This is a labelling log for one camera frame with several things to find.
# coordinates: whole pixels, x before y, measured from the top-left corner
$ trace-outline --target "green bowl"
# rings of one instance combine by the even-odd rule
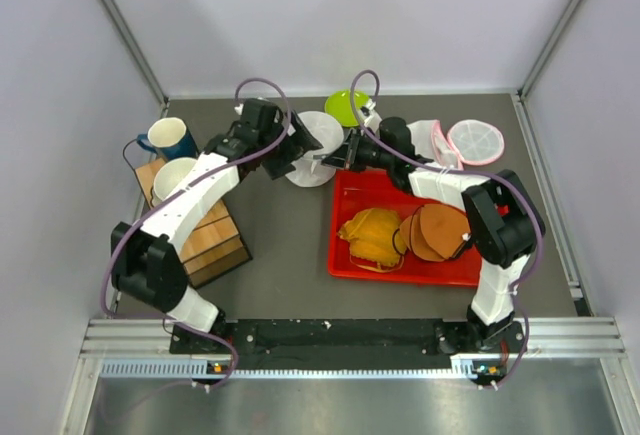
[[[356,91],[356,107],[362,108],[369,101],[366,93]],[[324,104],[324,111],[340,122],[343,127],[357,127],[358,121],[353,116],[349,90],[341,90],[334,93]]]

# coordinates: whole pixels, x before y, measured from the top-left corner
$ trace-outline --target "red tray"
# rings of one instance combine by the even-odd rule
[[[333,194],[329,273],[334,277],[361,280],[477,287],[482,259],[475,247],[457,260],[447,262],[425,262],[407,251],[402,268],[389,273],[365,270],[351,262],[349,243],[338,237],[338,230],[356,213],[366,208],[388,208],[398,212],[404,220],[426,203],[438,202],[413,197],[398,190],[381,170],[362,173],[338,171]]]

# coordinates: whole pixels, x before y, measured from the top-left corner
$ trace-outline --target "blue mug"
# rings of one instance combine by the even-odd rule
[[[165,162],[182,157],[198,158],[196,142],[179,118],[158,120],[147,133],[136,137],[136,143],[148,152],[157,153]]]

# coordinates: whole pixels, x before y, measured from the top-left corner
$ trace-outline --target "wooden box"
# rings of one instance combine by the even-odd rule
[[[140,189],[149,206],[153,179],[164,163],[164,160],[158,158],[135,170]],[[191,232],[180,253],[180,260],[196,288],[251,260],[249,250],[222,200],[213,206]]]

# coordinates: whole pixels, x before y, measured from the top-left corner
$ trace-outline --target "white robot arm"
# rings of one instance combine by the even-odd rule
[[[280,132],[274,127],[280,126],[278,110],[277,106],[264,100],[245,102],[240,120],[234,122],[227,134],[212,139],[192,171],[174,190],[185,193],[148,218],[127,242],[112,272],[114,287],[197,330],[221,331],[225,324],[224,312],[200,297],[190,286],[178,258],[182,246],[213,205],[237,186],[249,171],[261,164],[272,178],[277,178],[290,171],[290,163],[307,150],[319,148],[318,142],[294,114],[294,134],[268,157],[248,167],[223,169],[196,185],[192,182],[206,172],[237,160],[247,151],[256,151],[277,136]],[[374,120],[371,126],[379,126],[380,137],[387,144],[416,160],[438,167],[415,155],[410,133],[402,119],[388,118],[380,122],[375,112],[367,115]],[[471,227],[467,247],[475,245],[483,257],[478,291],[467,319],[473,325],[478,346],[485,346],[499,337],[513,318],[509,287],[520,276],[529,254],[535,249],[531,221],[507,190],[485,177],[415,169],[381,151],[357,129],[352,130],[344,144],[323,163],[356,172],[367,167],[385,169],[400,190],[467,212]],[[513,172],[504,171],[500,175],[522,188]],[[508,213],[502,215],[498,206],[506,207]],[[123,223],[116,227],[112,247],[128,228]]]

